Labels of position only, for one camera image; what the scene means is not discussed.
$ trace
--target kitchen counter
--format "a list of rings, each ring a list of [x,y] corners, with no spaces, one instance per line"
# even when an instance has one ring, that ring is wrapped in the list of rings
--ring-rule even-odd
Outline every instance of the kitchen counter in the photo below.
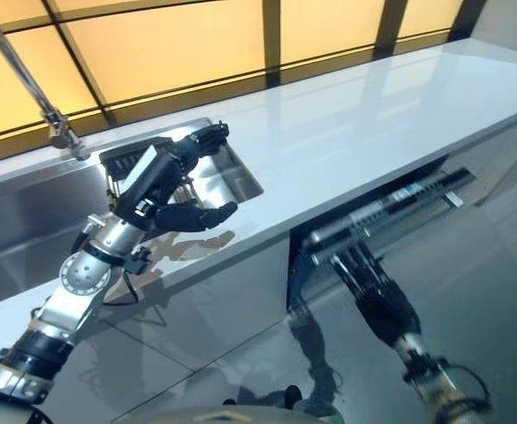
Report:
[[[197,117],[224,120],[264,193],[212,231],[180,234],[193,258],[163,257],[166,284],[246,252],[442,155],[517,123],[517,52],[472,39],[418,50],[84,138],[90,146]],[[0,179],[45,166],[45,148],[0,162]],[[218,250],[201,240],[229,241]],[[56,281],[0,302],[0,347]]]

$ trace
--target faucet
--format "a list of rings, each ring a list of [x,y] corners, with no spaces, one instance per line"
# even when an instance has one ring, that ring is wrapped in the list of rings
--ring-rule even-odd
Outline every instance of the faucet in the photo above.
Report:
[[[41,115],[49,125],[49,144],[55,148],[68,148],[71,155],[78,160],[85,160],[89,154],[83,152],[83,143],[70,127],[68,118],[56,109],[48,100],[38,83],[34,80],[28,69],[20,60],[19,55],[5,38],[0,29],[0,51],[5,60],[16,72],[19,80],[27,88],[28,93],[40,106]]]

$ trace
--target sink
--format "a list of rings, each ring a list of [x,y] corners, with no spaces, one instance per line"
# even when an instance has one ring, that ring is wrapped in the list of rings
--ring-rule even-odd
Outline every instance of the sink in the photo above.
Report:
[[[147,132],[105,145],[85,162],[57,161],[0,181],[0,300],[56,277],[87,215],[108,212],[102,152],[157,136],[181,140],[210,124],[201,118]],[[195,199],[202,208],[216,208],[228,201],[240,204],[263,192],[228,144],[217,155],[200,159],[189,177],[171,202]],[[159,234],[151,232],[149,238]]]

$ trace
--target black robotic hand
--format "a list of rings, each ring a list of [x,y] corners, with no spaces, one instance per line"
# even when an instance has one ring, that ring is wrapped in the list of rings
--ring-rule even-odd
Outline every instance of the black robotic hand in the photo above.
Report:
[[[406,333],[421,334],[413,306],[365,244],[333,255],[331,264],[356,297],[356,306],[380,340],[393,347]]]
[[[228,135],[228,125],[219,121],[218,124],[192,132],[175,143],[171,155],[178,160],[182,172],[186,175],[195,168],[200,158],[219,153],[221,146],[226,144]]]
[[[166,205],[156,211],[154,224],[166,231],[199,232],[217,227],[234,214],[238,205],[230,201],[219,208],[197,208],[190,203]]]
[[[229,202],[221,208],[201,209],[192,202],[168,205],[173,192],[187,182],[199,159],[216,155],[226,143],[229,127],[219,124],[204,127],[184,139],[171,143],[157,156],[116,200],[115,213],[127,222],[149,231],[204,231],[216,227],[237,210]]]
[[[182,172],[187,174],[195,168],[199,158],[218,154],[228,135],[229,127],[219,121],[186,136],[175,144],[171,154],[181,163]],[[156,211],[154,224],[166,231],[205,231],[224,222],[237,208],[233,201],[220,208],[197,208],[193,202],[166,204]]]

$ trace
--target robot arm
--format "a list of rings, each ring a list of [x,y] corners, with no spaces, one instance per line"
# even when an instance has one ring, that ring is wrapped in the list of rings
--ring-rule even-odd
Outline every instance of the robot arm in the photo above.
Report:
[[[380,267],[364,243],[334,254],[331,265],[356,298],[356,306],[374,334],[394,349],[406,365],[404,381],[413,384],[425,404],[430,422],[482,422],[478,413],[491,409],[490,394],[482,380],[484,399],[467,397],[448,374],[451,366],[435,359],[423,342],[421,324],[406,295]]]
[[[108,218],[90,222],[89,230],[98,228],[95,238],[67,258],[60,269],[60,285],[0,361],[0,405],[44,401],[84,329],[95,321],[106,292],[117,282],[115,271],[125,268],[140,274],[146,268],[149,253],[134,249],[153,225],[203,231],[234,213],[235,203],[219,209],[174,205],[188,212],[177,218],[165,204],[199,158],[217,153],[227,135],[225,124],[212,125],[175,143],[169,154],[157,154],[117,199]]]

